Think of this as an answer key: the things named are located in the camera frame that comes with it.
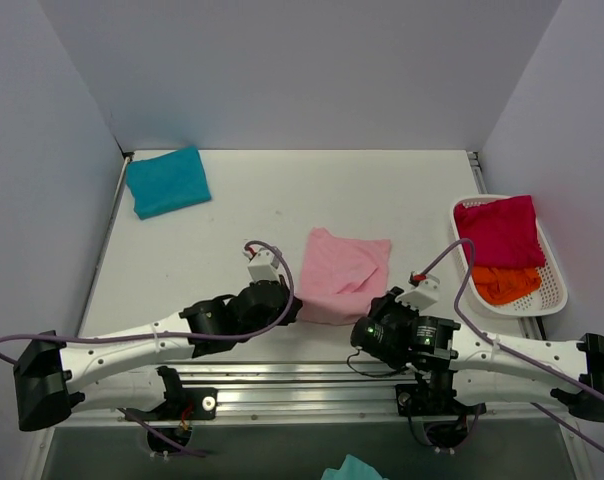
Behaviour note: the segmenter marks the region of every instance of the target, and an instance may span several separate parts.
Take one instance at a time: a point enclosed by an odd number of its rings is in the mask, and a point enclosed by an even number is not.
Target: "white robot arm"
[[[94,338],[66,343],[55,332],[31,336],[13,368],[19,428],[39,430],[73,412],[103,408],[179,418],[192,399],[177,372],[149,366],[227,351],[294,322],[302,302],[278,275],[278,266],[277,256],[261,248],[251,253],[251,283],[237,296],[203,300],[162,320]],[[215,399],[201,402],[197,408],[210,411]]]
[[[604,402],[580,388],[604,395],[604,337],[530,340],[420,315],[437,301],[438,286],[432,275],[412,274],[406,292],[395,287],[374,299],[351,334],[352,346],[394,370],[411,368],[430,377],[412,395],[421,414],[446,414],[455,405],[531,402],[564,406],[575,417],[604,422]]]

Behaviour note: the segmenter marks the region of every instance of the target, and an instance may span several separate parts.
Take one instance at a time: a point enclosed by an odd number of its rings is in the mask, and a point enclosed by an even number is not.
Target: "screw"
[[[202,408],[205,412],[211,412],[215,408],[215,398],[204,397],[204,399],[202,399]]]
[[[401,406],[405,406],[410,399],[411,395],[406,392],[402,392],[398,395],[398,404]]]

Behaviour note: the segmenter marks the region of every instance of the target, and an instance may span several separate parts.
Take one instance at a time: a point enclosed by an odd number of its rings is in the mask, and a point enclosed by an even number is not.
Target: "white backdrop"
[[[0,336],[74,333],[121,166],[38,3],[0,0]],[[11,366],[0,362],[0,479],[21,475],[31,435],[17,423]]]
[[[484,149],[488,186],[530,193],[569,286],[556,339],[604,335],[604,0],[564,0]],[[582,423],[604,444],[604,425]],[[604,455],[592,450],[596,478]]]
[[[41,0],[127,150],[478,149],[559,0]]]

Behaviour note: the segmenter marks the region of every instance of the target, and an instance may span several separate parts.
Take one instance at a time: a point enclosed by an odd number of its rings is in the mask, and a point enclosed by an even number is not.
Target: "orange cloth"
[[[473,281],[480,296],[491,305],[504,305],[540,288],[536,268],[508,269],[473,267]]]

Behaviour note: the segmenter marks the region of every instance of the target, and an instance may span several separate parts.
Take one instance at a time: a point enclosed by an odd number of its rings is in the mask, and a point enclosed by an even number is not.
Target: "red cloth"
[[[531,268],[546,264],[538,243],[535,208],[530,195],[465,207],[456,205],[453,217],[460,238],[475,244],[475,265],[494,268]],[[469,247],[464,245],[469,259]]]

